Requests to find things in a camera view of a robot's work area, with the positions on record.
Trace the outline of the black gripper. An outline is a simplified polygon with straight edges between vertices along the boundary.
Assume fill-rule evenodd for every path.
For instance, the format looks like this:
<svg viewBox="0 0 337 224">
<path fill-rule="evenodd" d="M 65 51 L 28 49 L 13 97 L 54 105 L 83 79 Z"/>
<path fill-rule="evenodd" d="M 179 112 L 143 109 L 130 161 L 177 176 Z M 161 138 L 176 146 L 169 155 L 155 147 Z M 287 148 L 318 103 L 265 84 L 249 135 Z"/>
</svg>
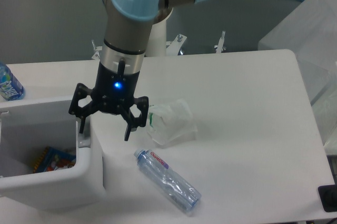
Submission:
<svg viewBox="0 0 337 224">
<path fill-rule="evenodd" d="M 119 75 L 100 63 L 93 89 L 78 83 L 68 111 L 70 115 L 80 120 L 78 132 L 80 134 L 84 132 L 86 118 L 97 111 L 122 116 L 127 123 L 125 141 L 129 140 L 130 133 L 136 131 L 138 127 L 145 127 L 149 98 L 147 96 L 134 98 L 138 77 L 139 72 Z M 87 97 L 90 97 L 91 101 L 81 107 L 79 102 Z M 138 117 L 131 112 L 133 105 L 140 111 Z"/>
</svg>

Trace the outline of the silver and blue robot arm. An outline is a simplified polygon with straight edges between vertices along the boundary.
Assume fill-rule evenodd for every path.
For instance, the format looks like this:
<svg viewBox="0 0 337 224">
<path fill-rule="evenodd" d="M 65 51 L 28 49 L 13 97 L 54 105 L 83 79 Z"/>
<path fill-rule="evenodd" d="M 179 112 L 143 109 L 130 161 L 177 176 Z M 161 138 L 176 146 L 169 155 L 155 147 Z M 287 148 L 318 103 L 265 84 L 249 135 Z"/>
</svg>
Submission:
<svg viewBox="0 0 337 224">
<path fill-rule="evenodd" d="M 152 26 L 160 11 L 207 0 L 102 0 L 107 26 L 95 86 L 76 85 L 69 113 L 82 134 L 86 119 L 97 111 L 121 115 L 127 122 L 125 137 L 146 125 L 149 99 L 136 98 L 140 74 Z"/>
</svg>

